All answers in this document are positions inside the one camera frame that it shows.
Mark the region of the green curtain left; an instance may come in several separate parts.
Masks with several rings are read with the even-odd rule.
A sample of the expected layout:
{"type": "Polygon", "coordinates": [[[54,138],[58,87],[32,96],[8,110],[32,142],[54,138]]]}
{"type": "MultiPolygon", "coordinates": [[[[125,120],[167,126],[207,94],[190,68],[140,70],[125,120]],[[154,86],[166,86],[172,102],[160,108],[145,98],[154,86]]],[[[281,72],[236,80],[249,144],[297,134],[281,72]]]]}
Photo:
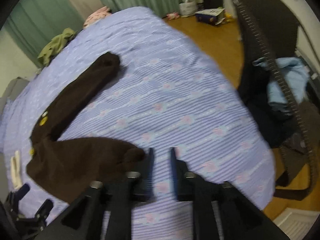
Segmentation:
{"type": "Polygon", "coordinates": [[[83,18],[69,0],[20,0],[4,29],[25,55],[40,68],[39,53],[66,28],[79,31],[83,18]]]}

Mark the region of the blue cardboard box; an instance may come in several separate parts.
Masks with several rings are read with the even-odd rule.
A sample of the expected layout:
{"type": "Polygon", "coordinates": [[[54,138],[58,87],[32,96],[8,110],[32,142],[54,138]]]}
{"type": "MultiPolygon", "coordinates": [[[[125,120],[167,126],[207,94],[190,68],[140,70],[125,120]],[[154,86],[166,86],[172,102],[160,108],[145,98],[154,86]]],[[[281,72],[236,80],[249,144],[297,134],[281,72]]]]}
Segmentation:
{"type": "Polygon", "coordinates": [[[195,17],[198,22],[207,23],[210,25],[220,25],[225,20],[225,9],[204,9],[195,12],[195,17]]]}

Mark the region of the dark brown pants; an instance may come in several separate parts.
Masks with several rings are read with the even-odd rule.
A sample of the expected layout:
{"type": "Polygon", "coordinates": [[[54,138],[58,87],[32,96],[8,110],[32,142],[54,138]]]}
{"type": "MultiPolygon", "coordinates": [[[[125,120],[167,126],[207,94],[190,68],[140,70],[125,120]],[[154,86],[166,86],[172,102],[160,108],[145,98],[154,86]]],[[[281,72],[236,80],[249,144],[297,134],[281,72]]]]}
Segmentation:
{"type": "Polygon", "coordinates": [[[145,159],[138,146],[119,139],[86,135],[84,126],[63,137],[76,117],[120,72],[120,57],[99,56],[44,110],[30,135],[27,175],[44,191],[70,204],[92,181],[115,183],[145,159]]]}

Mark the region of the light blue cloth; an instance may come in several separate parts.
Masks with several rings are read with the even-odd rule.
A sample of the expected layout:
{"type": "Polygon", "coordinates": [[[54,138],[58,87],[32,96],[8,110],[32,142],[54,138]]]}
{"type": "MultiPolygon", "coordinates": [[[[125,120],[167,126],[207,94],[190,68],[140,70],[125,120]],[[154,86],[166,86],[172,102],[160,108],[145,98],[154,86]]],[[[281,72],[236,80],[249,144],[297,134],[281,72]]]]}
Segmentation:
{"type": "MultiPolygon", "coordinates": [[[[309,80],[305,64],[297,57],[281,57],[276,59],[276,63],[296,102],[302,103],[309,80]]],[[[262,95],[266,96],[266,102],[273,111],[283,113],[285,116],[292,115],[289,103],[274,78],[267,78],[266,84],[263,85],[262,95]]]]}

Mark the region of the white shopping bag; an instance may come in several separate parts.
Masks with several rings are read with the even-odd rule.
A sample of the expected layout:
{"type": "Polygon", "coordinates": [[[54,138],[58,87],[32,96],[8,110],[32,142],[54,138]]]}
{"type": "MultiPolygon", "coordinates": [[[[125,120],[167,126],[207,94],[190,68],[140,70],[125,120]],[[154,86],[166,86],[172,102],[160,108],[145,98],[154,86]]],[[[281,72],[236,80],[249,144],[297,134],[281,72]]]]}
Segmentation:
{"type": "Polygon", "coordinates": [[[195,1],[181,0],[179,6],[182,17],[191,16],[197,11],[197,3],[195,1]]]}

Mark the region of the grey bed headboard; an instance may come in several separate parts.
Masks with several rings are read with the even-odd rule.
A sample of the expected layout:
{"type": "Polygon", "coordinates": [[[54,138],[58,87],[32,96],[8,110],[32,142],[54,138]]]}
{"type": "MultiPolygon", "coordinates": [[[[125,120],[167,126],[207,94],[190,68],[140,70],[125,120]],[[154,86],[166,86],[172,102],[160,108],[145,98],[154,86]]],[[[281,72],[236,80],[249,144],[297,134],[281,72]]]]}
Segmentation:
{"type": "Polygon", "coordinates": [[[25,87],[28,85],[28,83],[29,83],[28,80],[23,79],[21,77],[17,77],[9,82],[3,95],[1,96],[1,106],[0,106],[1,113],[3,112],[3,109],[4,109],[7,101],[9,99],[11,101],[14,101],[21,94],[21,92],[25,89],[25,87]]]}

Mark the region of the dark wicker chair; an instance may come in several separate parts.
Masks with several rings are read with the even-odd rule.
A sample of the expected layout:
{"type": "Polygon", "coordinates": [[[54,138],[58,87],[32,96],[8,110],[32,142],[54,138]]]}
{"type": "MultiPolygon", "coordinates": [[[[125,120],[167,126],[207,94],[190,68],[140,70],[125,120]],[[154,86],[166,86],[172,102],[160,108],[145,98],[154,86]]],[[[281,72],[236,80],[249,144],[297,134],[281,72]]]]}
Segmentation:
{"type": "Polygon", "coordinates": [[[280,73],[276,59],[297,57],[295,14],[281,0],[232,0],[240,27],[244,65],[238,93],[264,139],[279,150],[284,166],[276,179],[274,196],[303,200],[318,178],[319,109],[308,99],[310,76],[302,103],[298,104],[280,73]],[[289,103],[291,116],[275,112],[262,95],[267,78],[274,78],[289,103]]]}

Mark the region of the purple floral bed sheet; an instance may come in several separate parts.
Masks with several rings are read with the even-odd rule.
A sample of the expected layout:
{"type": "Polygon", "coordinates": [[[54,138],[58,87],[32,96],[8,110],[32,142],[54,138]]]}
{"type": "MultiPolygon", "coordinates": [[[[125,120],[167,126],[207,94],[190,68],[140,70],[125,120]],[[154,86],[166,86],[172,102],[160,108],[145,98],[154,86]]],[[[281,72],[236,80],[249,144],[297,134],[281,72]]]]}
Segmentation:
{"type": "Polygon", "coordinates": [[[133,211],[133,239],[191,239],[191,206],[174,200],[170,149],[215,183],[230,181],[259,209],[274,192],[273,154],[236,90],[216,63],[150,9],[108,16],[78,36],[9,102],[1,125],[6,167],[16,150],[30,161],[36,120],[70,82],[105,52],[120,57],[124,74],[76,117],[63,137],[129,141],[155,150],[155,201],[133,211]]]}

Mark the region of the olive green garment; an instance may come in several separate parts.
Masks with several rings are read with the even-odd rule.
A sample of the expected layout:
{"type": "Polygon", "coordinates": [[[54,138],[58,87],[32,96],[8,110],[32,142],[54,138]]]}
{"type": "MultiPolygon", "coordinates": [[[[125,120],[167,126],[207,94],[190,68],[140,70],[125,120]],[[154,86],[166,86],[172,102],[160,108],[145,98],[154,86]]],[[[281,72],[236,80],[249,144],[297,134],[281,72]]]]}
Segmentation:
{"type": "Polygon", "coordinates": [[[63,32],[51,39],[51,41],[44,46],[37,59],[39,63],[47,67],[64,48],[76,37],[76,32],[71,28],[66,28],[63,32]]]}

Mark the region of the pink patterned cloth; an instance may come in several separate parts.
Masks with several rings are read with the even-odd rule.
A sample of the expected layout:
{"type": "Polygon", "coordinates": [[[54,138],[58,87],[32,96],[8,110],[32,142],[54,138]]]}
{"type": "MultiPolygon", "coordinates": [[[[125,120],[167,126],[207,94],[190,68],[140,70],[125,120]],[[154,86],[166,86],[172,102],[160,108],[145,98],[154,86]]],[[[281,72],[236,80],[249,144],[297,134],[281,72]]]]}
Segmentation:
{"type": "Polygon", "coordinates": [[[91,15],[86,18],[83,29],[89,27],[90,25],[94,24],[95,22],[102,20],[103,18],[106,18],[107,16],[112,15],[111,9],[107,6],[104,6],[97,11],[93,12],[91,15]]]}

